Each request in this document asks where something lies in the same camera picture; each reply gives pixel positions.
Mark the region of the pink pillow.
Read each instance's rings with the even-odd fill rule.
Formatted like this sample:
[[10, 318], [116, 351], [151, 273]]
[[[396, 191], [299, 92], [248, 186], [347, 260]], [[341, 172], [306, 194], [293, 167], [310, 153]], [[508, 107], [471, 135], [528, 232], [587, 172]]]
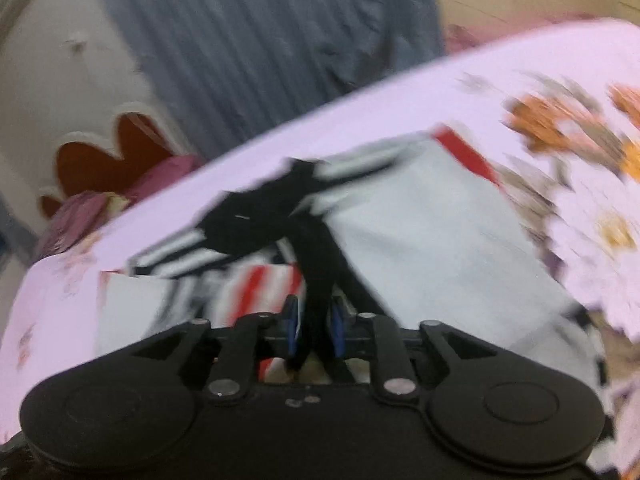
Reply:
[[489, 44], [500, 37], [498, 29], [450, 24], [445, 30], [445, 50], [455, 54]]
[[195, 155], [169, 157], [125, 192], [85, 191], [68, 198], [53, 214], [36, 245], [34, 260], [62, 254], [124, 210], [169, 188], [202, 166]]

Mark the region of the red heart-shaped headboard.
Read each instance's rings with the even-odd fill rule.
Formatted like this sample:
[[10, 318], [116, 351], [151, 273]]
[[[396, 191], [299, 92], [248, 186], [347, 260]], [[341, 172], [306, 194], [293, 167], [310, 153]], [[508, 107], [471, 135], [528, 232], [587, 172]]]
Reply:
[[71, 132], [53, 155], [54, 183], [41, 191], [38, 207], [51, 219], [70, 197], [82, 192], [119, 195], [129, 191], [149, 170], [181, 155], [160, 125], [157, 114], [140, 108], [122, 110], [105, 138], [93, 132]]

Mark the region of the pink floral bed sheet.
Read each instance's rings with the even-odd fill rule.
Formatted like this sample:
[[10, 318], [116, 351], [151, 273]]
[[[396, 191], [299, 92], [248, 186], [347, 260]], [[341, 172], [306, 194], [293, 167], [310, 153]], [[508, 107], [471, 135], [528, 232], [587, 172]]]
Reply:
[[[400, 136], [452, 131], [600, 339], [601, 392], [426, 318], [419, 349], [336, 355], [334, 274], [309, 256], [295, 353], [224, 348], [207, 318], [96, 353], [128, 260], [221, 194]], [[272, 130], [36, 263], [1, 344], [6, 479], [634, 479], [639, 382], [639, 29], [556, 25], [392, 78]]]

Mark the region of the pink pillow right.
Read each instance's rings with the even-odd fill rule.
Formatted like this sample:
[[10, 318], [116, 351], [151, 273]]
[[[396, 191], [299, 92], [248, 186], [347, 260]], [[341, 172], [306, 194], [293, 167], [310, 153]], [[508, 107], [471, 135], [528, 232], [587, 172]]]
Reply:
[[450, 24], [445, 30], [445, 50], [455, 54], [489, 44], [500, 37], [498, 29]]

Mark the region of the blue-grey curtain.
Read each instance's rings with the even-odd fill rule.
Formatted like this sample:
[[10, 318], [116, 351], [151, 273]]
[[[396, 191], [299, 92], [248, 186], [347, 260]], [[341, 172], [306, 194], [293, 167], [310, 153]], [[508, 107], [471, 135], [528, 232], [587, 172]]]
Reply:
[[436, 0], [103, 2], [208, 158], [445, 52]]

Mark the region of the striped knit children's sweater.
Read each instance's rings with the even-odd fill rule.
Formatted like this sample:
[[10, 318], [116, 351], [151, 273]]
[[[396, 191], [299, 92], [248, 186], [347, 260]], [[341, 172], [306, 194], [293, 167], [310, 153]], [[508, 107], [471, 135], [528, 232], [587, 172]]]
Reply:
[[207, 318], [233, 324], [306, 304], [307, 255], [352, 310], [401, 326], [436, 318], [575, 377], [606, 382], [585, 309], [544, 270], [495, 173], [452, 131], [400, 136], [221, 194], [186, 228], [140, 250], [103, 300], [96, 353]]

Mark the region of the pink pillow left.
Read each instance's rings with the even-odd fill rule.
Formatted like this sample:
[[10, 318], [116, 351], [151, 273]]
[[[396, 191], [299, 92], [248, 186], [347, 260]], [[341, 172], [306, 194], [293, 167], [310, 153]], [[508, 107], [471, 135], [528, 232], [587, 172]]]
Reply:
[[124, 210], [169, 188], [202, 166], [195, 155], [169, 157], [125, 192], [85, 191], [68, 198], [53, 214], [36, 245], [34, 260], [62, 254]]

